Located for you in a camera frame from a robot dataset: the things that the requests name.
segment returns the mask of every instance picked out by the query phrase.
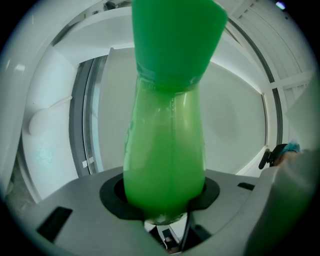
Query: metal frame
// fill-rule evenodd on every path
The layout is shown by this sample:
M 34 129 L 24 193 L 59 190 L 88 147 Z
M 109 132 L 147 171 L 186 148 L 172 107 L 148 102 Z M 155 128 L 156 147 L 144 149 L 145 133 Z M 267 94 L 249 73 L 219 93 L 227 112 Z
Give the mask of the metal frame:
M 83 136 L 83 109 L 87 82 L 94 60 L 90 59 L 79 65 L 72 89 L 73 100 L 69 111 L 69 139 L 72 157 L 79 177 L 89 175 Z

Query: white surface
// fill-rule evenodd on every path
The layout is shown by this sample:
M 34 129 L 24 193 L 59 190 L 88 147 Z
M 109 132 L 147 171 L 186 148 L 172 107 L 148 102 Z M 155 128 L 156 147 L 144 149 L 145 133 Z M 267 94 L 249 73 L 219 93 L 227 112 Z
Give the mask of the white surface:
M 63 40 L 55 45 L 72 63 L 106 55 L 111 47 L 134 47 L 130 7 L 98 13 L 87 18 L 75 25 Z M 277 137 L 276 105 L 269 82 L 260 66 L 244 47 L 226 33 L 223 33 L 211 60 L 244 79 L 258 92 L 264 93 L 268 119 L 267 144 L 274 148 Z
M 22 18 L 0 57 L 0 191 L 9 184 L 35 69 L 55 36 L 98 0 L 42 0 Z
M 49 108 L 41 108 L 37 112 L 35 112 L 35 114 L 31 117 L 31 120 L 29 122 L 29 133 L 32 136 L 37 136 L 43 133 L 46 130 L 48 121 L 51 118 L 51 110 L 59 107 L 63 103 L 69 102 L 71 99 L 72 97 L 70 96 L 68 98 L 58 101 Z
M 206 167 L 236 174 L 265 145 L 262 96 L 238 76 L 211 63 L 200 82 L 200 103 Z
M 105 170 L 123 165 L 136 77 L 134 49 L 110 51 L 101 82 L 98 112 Z M 265 145 L 262 97 L 244 80 L 213 62 L 200 82 L 200 97 L 206 167 L 235 174 Z
M 52 46 L 44 53 L 31 81 L 22 126 L 22 142 L 31 181 L 41 199 L 78 178 L 69 140 L 70 102 L 50 110 L 43 133 L 32 136 L 30 117 L 70 97 L 77 69 Z
M 107 55 L 111 47 L 133 47 L 131 13 L 131 7 L 124 7 L 90 16 L 54 47 L 75 65 Z

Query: bottle neck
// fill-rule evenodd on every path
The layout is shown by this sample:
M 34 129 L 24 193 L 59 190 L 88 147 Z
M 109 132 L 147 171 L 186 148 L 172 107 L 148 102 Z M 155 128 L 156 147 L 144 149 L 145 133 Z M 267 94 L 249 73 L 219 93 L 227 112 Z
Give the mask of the bottle neck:
M 168 89 L 172 88 L 173 90 L 190 90 L 192 87 L 196 86 L 202 78 L 202 75 L 190 79 L 185 76 L 164 74 L 144 68 L 141 65 L 139 65 L 139 63 L 137 63 L 136 65 L 140 78 L 154 85 L 162 86 Z

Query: plastic bottle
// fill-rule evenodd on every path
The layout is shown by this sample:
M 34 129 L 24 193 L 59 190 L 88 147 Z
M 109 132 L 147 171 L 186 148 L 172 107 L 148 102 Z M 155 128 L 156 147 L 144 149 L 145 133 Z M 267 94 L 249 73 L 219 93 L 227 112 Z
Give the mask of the plastic bottle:
M 133 0 L 138 69 L 125 142 L 124 189 L 146 220 L 166 225 L 205 181 L 199 81 L 227 22 L 212 0 Z

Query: white wall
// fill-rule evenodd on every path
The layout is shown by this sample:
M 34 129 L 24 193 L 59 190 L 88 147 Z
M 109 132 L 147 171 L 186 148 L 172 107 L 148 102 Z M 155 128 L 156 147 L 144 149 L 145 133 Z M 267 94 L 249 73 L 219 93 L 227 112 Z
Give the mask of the white wall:
M 286 112 L 318 68 L 308 41 L 290 15 L 269 0 L 239 0 L 229 15 L 250 36 L 270 67 L 275 82 L 269 86 L 278 89 L 281 102 L 282 143 L 297 140 L 297 134 L 289 123 Z M 261 68 L 256 54 L 232 27 L 227 24 L 227 28 Z
M 48 45 L 98 0 L 42 0 L 22 18 L 0 56 L 0 187 L 7 190 L 31 79 Z
M 101 82 L 98 112 L 104 170 L 123 165 L 136 77 L 134 49 L 111 50 Z M 261 95 L 234 73 L 211 62 L 200 82 L 200 102 L 206 167 L 237 173 L 265 145 Z
M 39 109 L 49 108 L 71 96 L 76 74 L 77 69 L 49 46 L 30 83 L 22 124 L 22 142 L 29 176 L 40 200 L 78 178 L 69 140 L 70 103 L 50 111 L 43 133 L 30 135 L 28 124 Z

